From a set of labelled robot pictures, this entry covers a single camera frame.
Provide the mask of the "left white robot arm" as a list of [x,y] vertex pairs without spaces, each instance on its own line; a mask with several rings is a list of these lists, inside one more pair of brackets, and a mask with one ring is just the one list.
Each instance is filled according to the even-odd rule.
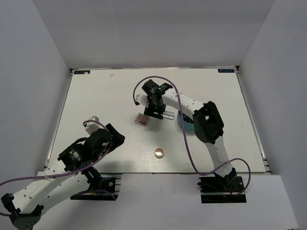
[[106,193],[114,197],[112,180],[103,178],[94,167],[107,154],[121,146],[125,137],[111,124],[90,126],[88,137],[80,138],[62,151],[42,175],[1,201],[13,226],[31,230],[47,210],[76,194]]

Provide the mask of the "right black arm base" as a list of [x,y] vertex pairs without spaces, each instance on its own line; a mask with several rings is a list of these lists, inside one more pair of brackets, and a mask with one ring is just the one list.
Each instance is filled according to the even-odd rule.
[[241,176],[237,176],[228,187],[224,187],[215,177],[200,177],[197,185],[200,188],[202,204],[246,203],[244,184]]

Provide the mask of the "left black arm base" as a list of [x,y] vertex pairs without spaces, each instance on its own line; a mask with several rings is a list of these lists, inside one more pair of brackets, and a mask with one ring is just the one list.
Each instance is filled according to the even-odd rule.
[[101,184],[98,189],[79,192],[70,197],[70,200],[85,201],[116,201],[121,188],[121,174],[101,174]]

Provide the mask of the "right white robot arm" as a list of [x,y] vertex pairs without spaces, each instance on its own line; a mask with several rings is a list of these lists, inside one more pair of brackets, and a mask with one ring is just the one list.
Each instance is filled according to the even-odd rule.
[[234,185],[236,170],[227,155],[224,139],[224,123],[215,103],[209,101],[202,103],[191,99],[176,88],[172,83],[158,85],[151,77],[142,86],[145,94],[136,95],[133,99],[136,105],[145,107],[146,116],[163,119],[167,106],[177,109],[181,115],[187,115],[194,126],[196,137],[203,142],[213,162],[213,174],[217,178],[217,187],[228,191]]

